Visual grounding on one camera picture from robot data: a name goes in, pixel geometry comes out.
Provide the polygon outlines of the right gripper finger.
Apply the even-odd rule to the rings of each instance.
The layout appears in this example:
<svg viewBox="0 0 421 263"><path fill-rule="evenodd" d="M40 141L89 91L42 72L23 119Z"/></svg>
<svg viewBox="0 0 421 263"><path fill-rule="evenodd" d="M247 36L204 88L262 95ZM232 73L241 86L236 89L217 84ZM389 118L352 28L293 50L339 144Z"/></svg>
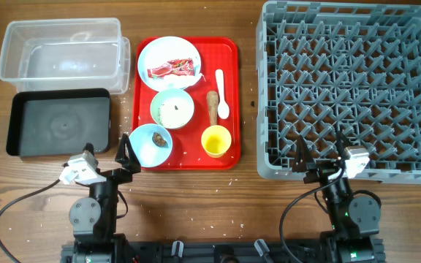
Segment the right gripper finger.
<svg viewBox="0 0 421 263"><path fill-rule="evenodd" d="M345 137L342 131L337 131L335 133L335 138L336 138L335 146L338 152L339 159L343 159L343 160L348 159L346 150L345 150L346 147L349 147L348 139Z"/></svg>
<svg viewBox="0 0 421 263"><path fill-rule="evenodd" d="M295 165L293 172L316 171L316 163L304 138L300 135L296 142Z"/></svg>

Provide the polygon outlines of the light blue bowl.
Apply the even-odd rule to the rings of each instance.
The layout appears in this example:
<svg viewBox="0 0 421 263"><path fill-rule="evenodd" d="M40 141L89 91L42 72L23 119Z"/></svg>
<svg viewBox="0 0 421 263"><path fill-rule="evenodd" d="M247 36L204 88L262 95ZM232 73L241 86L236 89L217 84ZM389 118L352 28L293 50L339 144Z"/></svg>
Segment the light blue bowl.
<svg viewBox="0 0 421 263"><path fill-rule="evenodd" d="M165 141L163 146L158 146L153 138L161 136ZM171 134L163 126L154 123L138 126L129 135L132 149L142 167L151 168L163 164L172 152L173 141Z"/></svg>

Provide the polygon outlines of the brown food scrap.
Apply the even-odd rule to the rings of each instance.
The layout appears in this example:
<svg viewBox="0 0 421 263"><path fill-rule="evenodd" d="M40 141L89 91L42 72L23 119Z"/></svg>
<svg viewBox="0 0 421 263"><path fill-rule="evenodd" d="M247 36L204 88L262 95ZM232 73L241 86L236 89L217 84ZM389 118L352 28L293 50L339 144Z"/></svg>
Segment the brown food scrap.
<svg viewBox="0 0 421 263"><path fill-rule="evenodd" d="M152 136L153 143L160 148L167 147L167 141L158 132L154 132Z"/></svg>

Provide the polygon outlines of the green bowl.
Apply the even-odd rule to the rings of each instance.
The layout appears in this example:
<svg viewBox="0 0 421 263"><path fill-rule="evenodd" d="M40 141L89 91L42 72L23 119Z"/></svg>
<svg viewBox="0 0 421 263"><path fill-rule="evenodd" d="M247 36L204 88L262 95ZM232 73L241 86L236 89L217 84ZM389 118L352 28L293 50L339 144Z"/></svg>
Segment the green bowl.
<svg viewBox="0 0 421 263"><path fill-rule="evenodd" d="M180 129L194 115L194 100L181 89L160 91L151 101L150 114L160 126L166 129Z"/></svg>

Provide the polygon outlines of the yellow cup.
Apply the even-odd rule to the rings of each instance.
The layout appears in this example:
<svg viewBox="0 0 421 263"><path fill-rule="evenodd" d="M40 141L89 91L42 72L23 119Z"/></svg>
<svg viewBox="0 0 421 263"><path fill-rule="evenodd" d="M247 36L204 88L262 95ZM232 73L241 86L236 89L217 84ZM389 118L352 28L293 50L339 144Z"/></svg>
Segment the yellow cup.
<svg viewBox="0 0 421 263"><path fill-rule="evenodd" d="M209 126L201 136L201 145L211 158L222 157L232 144L232 135L224 126Z"/></svg>

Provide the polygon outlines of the red snack wrapper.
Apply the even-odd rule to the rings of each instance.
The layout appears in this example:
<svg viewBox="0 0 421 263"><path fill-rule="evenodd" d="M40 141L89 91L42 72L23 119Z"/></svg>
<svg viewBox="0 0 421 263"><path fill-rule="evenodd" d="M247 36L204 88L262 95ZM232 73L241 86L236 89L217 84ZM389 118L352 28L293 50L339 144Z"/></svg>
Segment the red snack wrapper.
<svg viewBox="0 0 421 263"><path fill-rule="evenodd" d="M168 75L191 76L194 75L194 62L191 58L174 59L156 68L147 69L148 77L164 78Z"/></svg>

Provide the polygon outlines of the brown carrot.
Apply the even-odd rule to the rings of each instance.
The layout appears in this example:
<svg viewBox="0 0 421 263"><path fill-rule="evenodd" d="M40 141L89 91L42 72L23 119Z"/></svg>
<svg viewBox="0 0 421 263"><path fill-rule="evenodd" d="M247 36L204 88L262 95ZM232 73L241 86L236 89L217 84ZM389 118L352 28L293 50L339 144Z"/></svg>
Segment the brown carrot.
<svg viewBox="0 0 421 263"><path fill-rule="evenodd" d="M217 124L219 96L216 91L209 91L206 96L210 125Z"/></svg>

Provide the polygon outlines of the light blue plate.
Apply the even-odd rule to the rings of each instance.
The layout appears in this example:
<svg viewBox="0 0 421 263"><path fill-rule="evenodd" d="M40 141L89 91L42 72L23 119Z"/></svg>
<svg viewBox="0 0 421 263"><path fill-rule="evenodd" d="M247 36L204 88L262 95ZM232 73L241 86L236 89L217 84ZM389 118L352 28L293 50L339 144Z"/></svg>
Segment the light blue plate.
<svg viewBox="0 0 421 263"><path fill-rule="evenodd" d="M156 68L174 59L191 58L194 62L194 75L164 78L148 77L147 69ZM185 89L195 85L202 77L202 61L197 48L181 37L160 37L148 43L140 52L137 71L140 79L151 89L160 92L167 89Z"/></svg>

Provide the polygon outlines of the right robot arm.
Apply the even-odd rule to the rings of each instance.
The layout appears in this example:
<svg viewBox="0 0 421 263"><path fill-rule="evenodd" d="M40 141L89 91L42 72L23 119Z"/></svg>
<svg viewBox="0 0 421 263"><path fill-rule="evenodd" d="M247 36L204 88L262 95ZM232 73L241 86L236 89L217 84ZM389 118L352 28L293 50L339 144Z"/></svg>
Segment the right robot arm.
<svg viewBox="0 0 421 263"><path fill-rule="evenodd" d="M302 172L305 184L319 187L302 194L284 211L282 229L289 209L309 195L322 194L322 208L329 215L332 230L319 237L319 258L323 262L384 262L384 244L373 236L379 233L382 202L375 193L353 191L349 180L361 173L370 161L369 152L353 145L342 132L336 133L336 159L315 162L303 137L296 142L295 172Z"/></svg>

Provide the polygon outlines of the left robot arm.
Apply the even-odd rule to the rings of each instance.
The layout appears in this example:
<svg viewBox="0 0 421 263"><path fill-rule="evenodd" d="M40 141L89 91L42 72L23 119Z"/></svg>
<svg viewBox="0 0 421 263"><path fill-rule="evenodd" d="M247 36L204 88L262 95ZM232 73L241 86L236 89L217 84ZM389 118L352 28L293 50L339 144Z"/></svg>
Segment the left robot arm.
<svg viewBox="0 0 421 263"><path fill-rule="evenodd" d="M123 134L115 156L121 166L102 172L94 156L94 147L87 143L81 154L64 165L59 179L64 184L76 183L89 188L89 195L70 208L69 221L75 238L73 245L61 249L61 263L133 263L139 254L124 234L116 232L120 218L117 207L124 196L118 186L132 182L141 171L140 163L129 138Z"/></svg>

